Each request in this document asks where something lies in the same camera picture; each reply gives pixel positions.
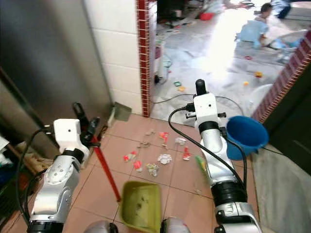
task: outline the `gray floor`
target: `gray floor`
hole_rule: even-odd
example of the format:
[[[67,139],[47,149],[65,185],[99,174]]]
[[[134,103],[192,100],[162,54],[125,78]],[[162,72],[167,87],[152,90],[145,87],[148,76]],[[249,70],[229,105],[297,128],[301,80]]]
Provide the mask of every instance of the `gray floor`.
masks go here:
[[[181,26],[175,33],[163,33],[165,30],[162,30],[166,54],[164,60],[171,60],[173,64],[167,81],[156,85],[153,101],[167,100],[183,93],[193,94],[195,81],[203,79],[210,92],[232,98],[241,105],[246,115],[250,115],[247,108],[249,94],[263,84],[273,83],[286,60],[281,60],[284,52],[269,48],[256,50],[252,43],[234,41],[242,25],[254,18],[253,11],[225,10],[210,21],[196,20],[191,26]],[[281,35],[306,29],[309,24],[297,20],[280,21],[270,16],[267,43]],[[251,56],[252,60],[246,60],[245,56]],[[254,76],[256,71],[263,73],[260,80]],[[176,81],[180,81],[186,88],[184,92],[174,86]],[[249,82],[248,86],[243,85],[245,81]],[[188,102],[191,102],[191,96],[155,104],[151,117],[167,120],[172,110]],[[241,115],[239,109],[227,100],[219,101],[218,104],[218,111],[225,111],[228,117]],[[186,120],[184,113],[177,113],[173,121],[193,125],[193,120]]]

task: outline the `blue bucket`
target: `blue bucket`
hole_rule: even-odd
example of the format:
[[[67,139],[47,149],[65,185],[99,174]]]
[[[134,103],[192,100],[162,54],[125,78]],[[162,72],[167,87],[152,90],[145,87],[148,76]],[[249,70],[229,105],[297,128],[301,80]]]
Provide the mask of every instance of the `blue bucket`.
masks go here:
[[[258,121],[246,116],[234,116],[227,123],[228,138],[244,149],[246,156],[265,146],[269,141],[266,129]],[[243,159],[237,147],[228,143],[227,155],[229,159]]]

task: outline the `floor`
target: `floor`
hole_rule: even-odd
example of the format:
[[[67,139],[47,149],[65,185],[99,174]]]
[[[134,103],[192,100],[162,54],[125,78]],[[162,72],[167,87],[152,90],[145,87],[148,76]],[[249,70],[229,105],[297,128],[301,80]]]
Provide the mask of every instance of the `floor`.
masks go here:
[[[254,1],[258,6],[264,2]],[[254,49],[251,42],[234,41],[236,33],[241,31],[247,20],[254,19],[255,8],[250,10],[225,10],[210,21],[194,20],[194,25],[183,25],[179,29],[167,31],[158,29],[158,41],[165,42],[164,63],[172,66],[164,84],[155,86],[153,102],[167,100],[178,94],[194,94],[195,81],[203,79],[207,90],[217,96],[233,99],[249,116],[249,95],[257,87],[274,83],[284,67],[284,52],[262,48]],[[310,22],[298,20],[279,20],[275,16],[268,18],[269,31],[267,43],[288,33],[307,29]],[[254,76],[260,71],[263,77]],[[186,88],[180,92],[174,86],[179,81]],[[168,102],[155,104],[151,117],[167,120],[172,110],[191,102],[191,96],[180,96]],[[218,102],[219,112],[227,116],[241,115],[233,103],[222,100]],[[193,120],[186,120],[184,113],[177,113],[173,119],[180,124],[193,125]]]
[[[175,125],[178,129],[199,140],[199,133],[192,127]],[[155,134],[145,135],[151,130]],[[168,150],[161,147],[162,140],[159,132],[168,132]],[[144,118],[131,114],[129,121],[115,121],[108,129],[102,140],[101,149],[112,171],[118,189],[122,191],[125,182],[135,180],[154,182],[161,187],[162,217],[176,216],[184,220],[192,233],[212,233],[217,226],[214,217],[214,203],[207,178],[201,172],[194,156],[189,161],[182,160],[184,146],[175,144],[177,134],[173,132],[166,121]],[[139,142],[150,142],[148,148],[137,146]],[[199,149],[186,143],[192,155],[199,155]],[[133,169],[132,162],[124,162],[123,156],[131,151],[137,151],[137,159],[141,160],[144,168],[141,173]],[[162,165],[156,161],[161,153],[169,153],[173,161]],[[157,177],[151,176],[145,168],[147,163],[159,165]],[[242,163],[234,161],[239,175],[242,175]],[[250,158],[248,158],[248,200],[258,216],[257,198]],[[30,200],[32,208],[34,198]],[[92,222],[107,219],[114,222],[120,233],[134,231],[122,224],[119,217],[118,204],[109,182],[95,154],[88,165],[81,171],[81,178],[73,195],[73,204],[64,227],[66,233],[82,233]],[[21,216],[15,215],[9,221],[8,233],[26,232],[26,225]]]

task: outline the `white wall tile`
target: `white wall tile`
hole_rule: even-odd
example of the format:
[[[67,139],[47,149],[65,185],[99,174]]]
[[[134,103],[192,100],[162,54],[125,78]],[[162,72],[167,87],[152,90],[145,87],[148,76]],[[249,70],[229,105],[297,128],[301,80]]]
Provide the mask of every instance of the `white wall tile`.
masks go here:
[[[136,0],[85,0],[93,28],[137,33]]]
[[[115,89],[111,89],[110,92],[112,93],[115,102],[132,108],[133,113],[142,114],[140,94]]]
[[[103,64],[109,87],[121,91],[140,94],[139,70],[119,65]]]
[[[137,35],[94,29],[103,63],[139,68]]]

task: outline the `black cable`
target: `black cable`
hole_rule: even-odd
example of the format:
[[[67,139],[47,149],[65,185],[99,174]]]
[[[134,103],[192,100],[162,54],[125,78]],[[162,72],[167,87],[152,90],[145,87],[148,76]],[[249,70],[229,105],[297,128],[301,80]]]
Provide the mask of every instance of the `black cable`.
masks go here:
[[[274,151],[274,150],[270,150],[270,149],[268,149],[268,148],[266,148],[266,147],[262,147],[262,148],[265,149],[265,150],[271,151],[271,152],[273,152],[273,153],[276,153],[276,154],[284,155],[284,154],[282,154],[282,153],[280,153],[280,152],[277,152],[277,151]]]
[[[21,168],[21,165],[23,163],[24,157],[26,155],[26,152],[27,152],[31,142],[33,141],[34,137],[42,131],[44,131],[44,129],[37,130],[36,132],[33,133],[33,135],[31,136],[31,138],[29,139],[29,141],[26,144],[26,148],[25,148],[23,154],[21,155],[21,157],[19,159],[17,170],[16,170],[16,183],[15,183],[16,200],[17,200],[18,208],[19,208],[20,212],[22,213],[22,216],[23,216],[27,225],[29,224],[29,218],[27,218],[27,215],[25,215],[25,211],[24,211],[24,209],[20,203],[20,199],[19,199],[19,173],[20,173],[20,168]]]
[[[174,97],[172,97],[172,98],[170,98],[168,100],[164,100],[164,101],[160,101],[160,102],[153,102],[153,103],[164,103],[164,102],[170,101],[170,100],[172,100],[172,99],[174,99],[174,98],[176,98],[178,96],[194,96],[194,94],[179,94],[179,95],[174,96]]]
[[[246,160],[246,155],[245,155],[245,152],[244,150],[241,148],[241,146],[237,143],[235,143],[234,141],[231,141],[230,139],[228,138],[225,138],[227,142],[231,143],[232,145],[234,145],[235,147],[237,147],[241,154],[242,154],[242,157],[243,157],[243,183],[244,183],[244,188],[245,190],[247,190],[247,160]]]
[[[227,98],[227,97],[224,97],[224,96],[215,96],[215,97],[216,97],[216,98],[223,98],[223,99],[226,99],[226,100],[229,100],[229,101],[233,102],[233,103],[239,108],[239,110],[241,111],[242,116],[244,116],[244,111],[243,111],[243,109],[242,109],[241,106],[239,106],[239,104],[236,103],[234,100],[232,100],[232,99],[230,99],[230,98]]]
[[[25,193],[24,193],[24,209],[25,209],[25,214],[27,215],[27,218],[29,219],[30,218],[30,213],[29,213],[29,209],[28,209],[28,196],[29,196],[29,190],[30,190],[30,187],[32,186],[33,182],[35,181],[35,179],[42,175],[44,172],[46,172],[46,169],[38,172],[37,174],[35,174],[34,177],[32,177],[32,179],[29,181],[28,185],[27,185],[27,188],[25,190]]]
[[[202,150],[205,150],[207,153],[209,153],[211,156],[213,156],[215,159],[217,159],[218,161],[220,161],[222,164],[224,164],[232,173],[233,175],[237,178],[238,182],[240,183],[241,187],[244,188],[244,184],[241,180],[241,178],[239,177],[238,173],[229,165],[227,164],[222,158],[218,157],[215,153],[211,152],[209,149],[207,149],[206,147],[202,146],[200,143],[198,143],[197,141],[193,140],[192,138],[190,138],[188,135],[184,134],[183,132],[179,131],[178,129],[176,129],[172,123],[171,123],[171,119],[172,116],[182,110],[185,110],[186,107],[182,107],[182,108],[178,108],[175,109],[174,111],[171,112],[170,116],[169,116],[169,125],[170,127],[178,134],[182,135],[184,138],[188,139],[190,142],[192,142],[193,144],[195,144],[196,146],[198,146],[199,148],[201,148]]]

